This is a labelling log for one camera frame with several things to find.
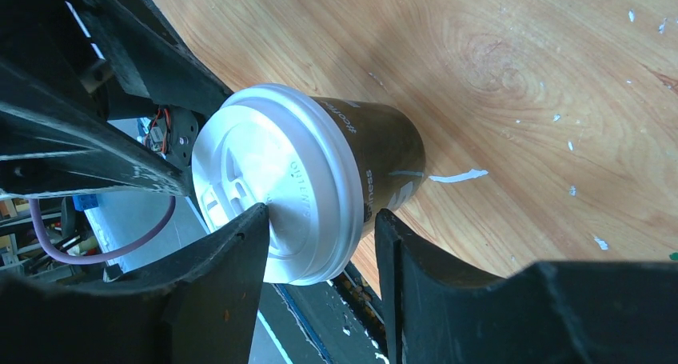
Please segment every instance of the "wooden table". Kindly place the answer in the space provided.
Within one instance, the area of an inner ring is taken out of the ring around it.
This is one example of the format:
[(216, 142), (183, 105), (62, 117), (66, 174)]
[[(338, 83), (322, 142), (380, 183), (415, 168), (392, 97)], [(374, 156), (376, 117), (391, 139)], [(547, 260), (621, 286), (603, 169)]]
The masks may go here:
[[(487, 170), (398, 213), (476, 266), (678, 251), (676, 0), (154, 1), (231, 88), (385, 102), (430, 174)], [(371, 237), (353, 262), (378, 284)]]

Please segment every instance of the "cable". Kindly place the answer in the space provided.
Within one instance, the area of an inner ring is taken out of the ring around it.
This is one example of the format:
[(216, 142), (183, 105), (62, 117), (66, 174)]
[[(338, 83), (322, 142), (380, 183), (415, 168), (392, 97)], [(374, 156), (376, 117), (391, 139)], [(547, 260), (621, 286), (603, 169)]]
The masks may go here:
[(153, 122), (151, 122), (151, 123), (150, 123), (150, 126), (148, 127), (149, 133), (146, 134), (146, 136), (144, 136), (144, 146), (147, 146), (147, 145), (146, 145), (146, 140), (148, 140), (148, 137), (149, 137), (149, 135), (150, 135), (150, 130), (153, 129), (153, 127), (155, 126), (155, 122), (156, 122), (159, 118), (160, 118), (160, 110), (158, 109), (158, 112), (155, 114), (155, 118), (153, 119)]
[(167, 126), (167, 129), (165, 130), (165, 136), (162, 137), (162, 148), (161, 152), (163, 154), (167, 153), (167, 135), (170, 133), (171, 127), (172, 127), (172, 120), (170, 119), (170, 112), (167, 110), (167, 108), (163, 109), (165, 111), (165, 124)]
[(177, 205), (177, 198), (172, 196), (169, 199), (169, 207), (167, 208), (167, 212), (165, 212), (165, 216), (162, 217), (162, 219), (156, 226), (149, 230), (148, 233), (141, 236), (138, 240), (131, 242), (130, 244), (127, 244), (122, 248), (111, 250), (110, 252), (106, 252), (104, 254), (95, 254), (94, 256), (71, 256), (69, 254), (61, 252), (56, 247), (54, 247), (52, 245), (52, 242), (50, 241), (49, 236), (47, 236), (45, 224), (42, 223), (42, 214), (40, 213), (40, 201), (32, 198), (29, 199), (28, 203), (30, 208), (30, 216), (32, 217), (33, 220), (33, 227), (35, 228), (35, 235), (38, 237), (38, 241), (40, 242), (40, 246), (42, 247), (42, 249), (51, 258), (57, 260), (58, 262), (64, 262), (66, 264), (83, 265), (83, 264), (98, 264), (100, 262), (105, 262), (112, 258), (119, 258), (122, 255), (128, 254), (129, 252), (132, 252), (133, 250), (136, 250), (138, 247), (146, 244), (148, 241), (150, 241), (151, 238), (154, 238), (157, 234), (159, 234), (160, 231), (163, 228), (165, 228), (167, 222), (170, 221), (170, 219), (172, 218), (172, 214), (174, 213), (174, 207)]

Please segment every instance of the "black metal frame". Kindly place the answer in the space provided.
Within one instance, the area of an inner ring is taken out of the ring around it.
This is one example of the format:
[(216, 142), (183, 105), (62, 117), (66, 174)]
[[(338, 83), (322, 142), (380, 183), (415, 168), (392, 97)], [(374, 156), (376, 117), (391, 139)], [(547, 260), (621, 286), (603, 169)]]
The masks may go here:
[[(0, 194), (139, 189), (186, 196), (198, 126), (232, 91), (150, 0), (0, 0)], [(84, 22), (81, 30), (69, 3)], [(101, 49), (105, 61), (95, 53)], [(105, 122), (169, 107), (173, 162)]]
[(388, 210), (377, 264), (392, 364), (678, 362), (678, 265), (538, 262), (503, 279)]
[(2, 362), (247, 363), (268, 249), (257, 205), (115, 282), (0, 274)]

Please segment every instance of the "cup lid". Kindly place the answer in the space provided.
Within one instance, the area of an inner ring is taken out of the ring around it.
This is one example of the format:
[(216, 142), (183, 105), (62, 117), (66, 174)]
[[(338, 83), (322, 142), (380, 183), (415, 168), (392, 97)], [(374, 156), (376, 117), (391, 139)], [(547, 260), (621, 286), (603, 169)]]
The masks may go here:
[(270, 84), (237, 92), (197, 136), (192, 163), (210, 231), (257, 202), (269, 207), (265, 282), (314, 284), (348, 263), (361, 182), (343, 134), (311, 98)]

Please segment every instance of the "coffee cup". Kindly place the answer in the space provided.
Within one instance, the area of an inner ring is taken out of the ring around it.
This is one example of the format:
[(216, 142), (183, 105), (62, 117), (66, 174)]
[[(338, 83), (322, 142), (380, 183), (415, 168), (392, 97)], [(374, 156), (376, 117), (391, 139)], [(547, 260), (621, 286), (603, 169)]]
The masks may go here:
[(310, 285), (344, 269), (378, 210), (416, 192), (425, 152), (391, 106), (262, 84), (233, 94), (207, 121), (192, 166), (209, 230), (264, 202), (264, 281)]

